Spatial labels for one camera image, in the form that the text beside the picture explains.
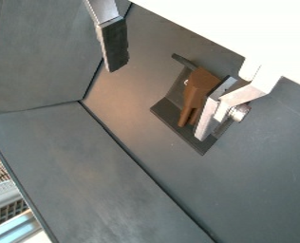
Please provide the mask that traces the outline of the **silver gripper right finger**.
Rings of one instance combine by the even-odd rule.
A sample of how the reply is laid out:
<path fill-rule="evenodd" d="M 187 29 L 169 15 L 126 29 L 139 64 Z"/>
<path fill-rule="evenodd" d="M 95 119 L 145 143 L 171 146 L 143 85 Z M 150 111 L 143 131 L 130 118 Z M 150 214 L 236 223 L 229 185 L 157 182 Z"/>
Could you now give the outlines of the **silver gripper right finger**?
<path fill-rule="evenodd" d="M 207 97 L 194 137 L 203 141 L 226 120 L 241 122 L 250 110 L 248 103 L 269 94 L 280 79 L 268 66 L 244 63 L 238 78 L 229 77 Z"/>

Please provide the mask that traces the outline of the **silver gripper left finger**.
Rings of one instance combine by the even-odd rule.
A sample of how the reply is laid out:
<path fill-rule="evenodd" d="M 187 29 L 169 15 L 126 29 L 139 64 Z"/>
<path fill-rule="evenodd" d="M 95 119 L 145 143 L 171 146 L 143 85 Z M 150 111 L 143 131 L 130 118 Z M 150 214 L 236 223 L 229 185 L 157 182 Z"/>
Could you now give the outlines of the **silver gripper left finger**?
<path fill-rule="evenodd" d="M 106 69 L 115 72 L 129 63 L 127 25 L 114 0 L 83 0 L 94 22 Z"/>

